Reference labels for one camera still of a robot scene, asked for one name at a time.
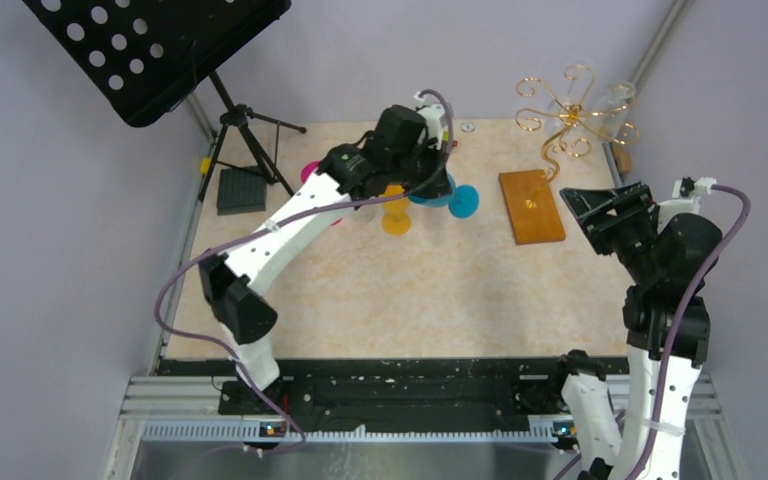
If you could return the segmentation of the yellow wine glass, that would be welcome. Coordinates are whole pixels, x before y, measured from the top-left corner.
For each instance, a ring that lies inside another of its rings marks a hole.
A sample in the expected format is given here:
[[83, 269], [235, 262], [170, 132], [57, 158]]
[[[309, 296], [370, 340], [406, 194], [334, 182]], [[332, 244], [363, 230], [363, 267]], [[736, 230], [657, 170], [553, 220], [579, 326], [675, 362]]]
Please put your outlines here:
[[381, 218], [382, 230], [392, 236], [402, 236], [406, 234], [412, 222], [407, 213], [410, 206], [410, 200], [405, 196], [405, 190], [399, 185], [389, 185], [384, 196], [389, 201], [382, 204], [383, 216]]

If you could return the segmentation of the clear wine glass front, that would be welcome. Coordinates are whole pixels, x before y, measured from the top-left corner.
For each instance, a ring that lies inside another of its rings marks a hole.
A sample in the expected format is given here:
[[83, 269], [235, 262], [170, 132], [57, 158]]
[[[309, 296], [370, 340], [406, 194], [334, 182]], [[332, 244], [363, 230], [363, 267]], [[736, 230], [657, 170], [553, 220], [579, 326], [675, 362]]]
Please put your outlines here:
[[378, 207], [375, 204], [365, 204], [355, 207], [348, 218], [360, 224], [368, 224], [377, 217]]

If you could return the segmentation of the blue wine glass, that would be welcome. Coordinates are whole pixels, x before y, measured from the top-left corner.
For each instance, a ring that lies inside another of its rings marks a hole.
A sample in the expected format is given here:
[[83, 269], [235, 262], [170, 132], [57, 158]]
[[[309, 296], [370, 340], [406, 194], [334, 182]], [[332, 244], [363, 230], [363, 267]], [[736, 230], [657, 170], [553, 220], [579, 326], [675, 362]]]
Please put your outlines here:
[[458, 185], [450, 174], [447, 175], [447, 179], [452, 188], [449, 195], [435, 199], [409, 196], [409, 201], [427, 208], [446, 207], [450, 214], [458, 219], [466, 219], [474, 215], [480, 205], [480, 195], [476, 188], [469, 184]]

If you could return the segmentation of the pink wine glass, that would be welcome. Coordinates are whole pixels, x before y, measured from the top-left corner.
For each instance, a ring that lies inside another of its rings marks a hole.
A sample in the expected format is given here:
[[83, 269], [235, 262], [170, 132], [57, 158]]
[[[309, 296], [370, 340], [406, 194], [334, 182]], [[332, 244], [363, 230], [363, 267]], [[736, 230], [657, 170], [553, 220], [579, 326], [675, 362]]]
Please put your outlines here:
[[323, 215], [329, 215], [332, 218], [331, 226], [339, 225], [344, 217], [351, 212], [351, 209], [331, 209], [324, 210], [324, 207], [342, 203], [349, 200], [349, 197], [341, 191], [341, 185], [338, 180], [328, 173], [319, 171], [319, 162], [314, 161], [307, 164], [301, 171], [302, 188], [298, 197], [303, 200], [301, 211], [315, 210], [305, 217], [321, 218]]

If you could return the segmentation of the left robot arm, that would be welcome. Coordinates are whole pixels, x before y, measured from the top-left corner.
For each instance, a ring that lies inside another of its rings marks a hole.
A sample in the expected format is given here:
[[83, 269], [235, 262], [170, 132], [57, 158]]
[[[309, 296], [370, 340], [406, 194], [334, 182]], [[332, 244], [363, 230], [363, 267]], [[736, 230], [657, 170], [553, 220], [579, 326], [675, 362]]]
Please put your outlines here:
[[357, 143], [331, 148], [300, 189], [250, 239], [198, 263], [202, 292], [245, 382], [243, 401], [257, 413], [279, 404], [280, 369], [270, 333], [278, 319], [265, 294], [281, 271], [332, 224], [382, 202], [388, 187], [436, 199], [452, 190], [445, 171], [452, 115], [443, 103], [386, 108]]

